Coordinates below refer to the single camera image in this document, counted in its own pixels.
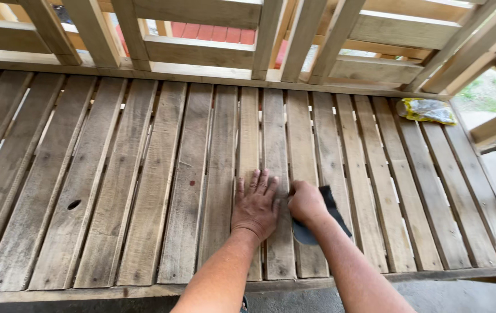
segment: black sandpaper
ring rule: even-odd
[[[347,225],[343,221],[343,217],[339,214],[337,210],[337,205],[335,204],[335,200],[333,199],[333,195],[331,194],[331,188],[326,186],[319,187],[319,191],[321,192],[321,196],[323,196],[323,201],[325,202],[325,206],[327,207],[327,211],[333,218],[339,223],[343,231],[347,234],[347,236],[352,237]],[[318,241],[314,237],[314,234],[304,225],[302,222],[297,221],[293,218],[293,233],[296,241],[302,243],[303,245],[317,245]]]

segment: yellow plastic bag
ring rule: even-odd
[[[397,103],[397,114],[414,121],[457,125],[451,106],[439,100],[404,98]]]

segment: hand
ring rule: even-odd
[[[269,169],[256,169],[248,192],[244,193],[244,178],[238,180],[235,209],[232,211],[231,232],[245,228],[256,234],[260,242],[275,231],[279,217],[279,199],[273,201],[279,177],[273,177],[269,188]]]
[[[316,186],[306,181],[293,181],[289,195],[292,196],[288,204],[291,214],[306,227],[330,216],[323,196]]]

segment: concrete floor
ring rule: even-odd
[[[420,313],[496,313],[496,284],[473,281],[420,281],[393,285]],[[311,313],[344,312],[334,288],[303,292],[248,294],[250,312]],[[167,313],[178,297],[2,303],[1,312],[11,313]]]

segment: forearm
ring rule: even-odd
[[[194,275],[172,312],[238,312],[258,244],[252,231],[234,230]]]
[[[414,312],[332,217],[308,226],[325,254],[347,312]]]

